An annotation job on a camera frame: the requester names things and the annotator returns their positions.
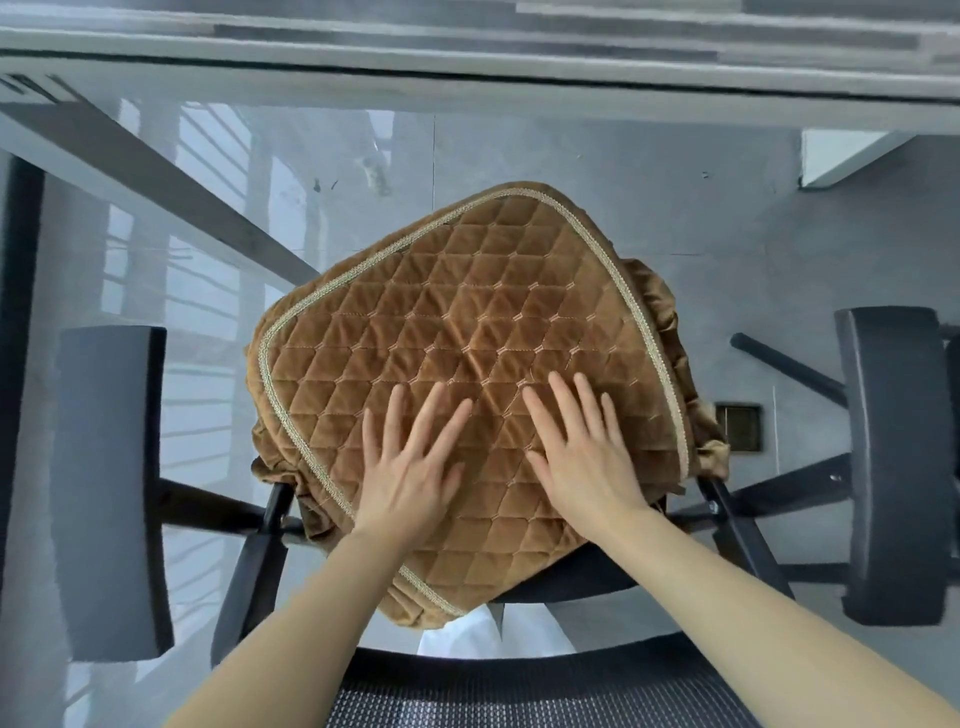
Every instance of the hand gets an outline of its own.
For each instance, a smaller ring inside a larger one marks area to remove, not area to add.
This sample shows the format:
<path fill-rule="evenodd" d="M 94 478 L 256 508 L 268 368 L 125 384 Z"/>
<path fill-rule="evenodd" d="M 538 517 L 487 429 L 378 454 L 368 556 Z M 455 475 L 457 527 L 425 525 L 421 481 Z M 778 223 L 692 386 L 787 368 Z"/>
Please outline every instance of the hand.
<path fill-rule="evenodd" d="M 457 463 L 444 477 L 444 464 L 470 416 L 470 400 L 460 402 L 433 447 L 423 454 L 444 389 L 444 384 L 434 384 L 403 449 L 403 385 L 398 384 L 390 393 L 382 452 L 376 442 L 373 415 L 369 409 L 363 413 L 364 478 L 353 532 L 385 537 L 404 555 L 437 526 L 464 475 L 464 464 Z"/>
<path fill-rule="evenodd" d="M 546 451 L 543 457 L 527 450 L 527 459 L 553 507 L 581 536 L 602 546 L 623 516 L 653 510 L 640 492 L 610 395 L 600 398 L 601 415 L 585 375 L 573 377 L 580 404 L 560 375 L 551 372 L 548 379 L 564 420 L 566 441 L 540 397 L 527 387 L 523 401 Z"/>

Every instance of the forearm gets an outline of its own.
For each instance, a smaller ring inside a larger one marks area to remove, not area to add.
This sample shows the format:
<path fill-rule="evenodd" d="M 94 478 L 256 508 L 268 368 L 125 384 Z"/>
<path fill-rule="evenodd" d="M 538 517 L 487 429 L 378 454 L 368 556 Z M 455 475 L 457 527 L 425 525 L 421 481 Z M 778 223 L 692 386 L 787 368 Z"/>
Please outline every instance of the forearm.
<path fill-rule="evenodd" d="M 279 719 L 284 728 L 324 725 L 402 553 L 373 534 L 347 536 L 302 591 L 237 645 L 167 727 L 260 728 Z"/>
<path fill-rule="evenodd" d="M 939 695 L 660 514 L 618 518 L 601 546 L 765 726 L 960 725 Z"/>

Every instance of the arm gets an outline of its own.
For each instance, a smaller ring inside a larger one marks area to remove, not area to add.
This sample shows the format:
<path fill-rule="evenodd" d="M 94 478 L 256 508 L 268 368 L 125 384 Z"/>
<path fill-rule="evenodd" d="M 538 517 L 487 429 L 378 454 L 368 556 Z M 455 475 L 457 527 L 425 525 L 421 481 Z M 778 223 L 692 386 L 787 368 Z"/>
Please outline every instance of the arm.
<path fill-rule="evenodd" d="M 935 692 L 649 508 L 610 397 L 601 412 L 587 378 L 574 380 L 580 404 L 550 375 L 567 439 L 523 393 L 546 452 L 528 457 L 551 502 L 650 592 L 763 725 L 960 726 Z"/>
<path fill-rule="evenodd" d="M 444 386 L 434 386 L 400 448 L 403 388 L 390 396 L 383 450 L 364 413 L 364 482 L 356 524 L 303 590 L 230 652 L 167 728 L 326 723 L 353 651 L 407 554 L 446 512 L 463 466 L 444 463 L 470 413 L 464 400 L 426 455 Z"/>

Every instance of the left hand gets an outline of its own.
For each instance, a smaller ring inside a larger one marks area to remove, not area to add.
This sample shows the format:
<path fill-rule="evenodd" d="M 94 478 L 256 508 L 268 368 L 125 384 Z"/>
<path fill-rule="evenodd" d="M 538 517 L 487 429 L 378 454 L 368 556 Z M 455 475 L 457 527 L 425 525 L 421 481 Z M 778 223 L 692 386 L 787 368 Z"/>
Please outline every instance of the left hand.
<path fill-rule="evenodd" d="M 390 393 L 382 450 L 377 444 L 373 415 L 369 409 L 364 410 L 364 478 L 353 532 L 386 538 L 404 555 L 437 526 L 464 475 L 464 463 L 454 465 L 446 476 L 444 465 L 467 424 L 473 407 L 470 400 L 460 402 L 436 442 L 423 454 L 444 389 L 445 385 L 438 382 L 430 390 L 402 449 L 403 385 L 398 384 Z"/>

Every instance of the chair cushion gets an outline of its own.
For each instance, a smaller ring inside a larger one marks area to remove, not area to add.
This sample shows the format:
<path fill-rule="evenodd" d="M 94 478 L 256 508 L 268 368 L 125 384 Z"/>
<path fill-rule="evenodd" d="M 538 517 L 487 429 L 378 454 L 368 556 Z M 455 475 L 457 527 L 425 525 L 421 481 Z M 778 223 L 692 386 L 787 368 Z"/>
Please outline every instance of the chair cushion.
<path fill-rule="evenodd" d="M 467 464 L 463 488 L 381 604 L 400 624 L 441 626 L 584 542 L 523 456 L 540 442 L 520 388 L 556 414 L 551 370 L 584 372 L 611 394 L 649 500 L 695 474 L 726 476 L 729 449 L 697 397 L 669 290 L 621 261 L 566 197 L 531 182 L 439 210 L 267 311 L 248 350 L 253 470 L 296 485 L 309 534 L 330 546 L 353 524 L 364 408 L 382 427 L 404 383 L 409 429 L 444 381 L 439 428 L 474 399 L 451 456 Z"/>

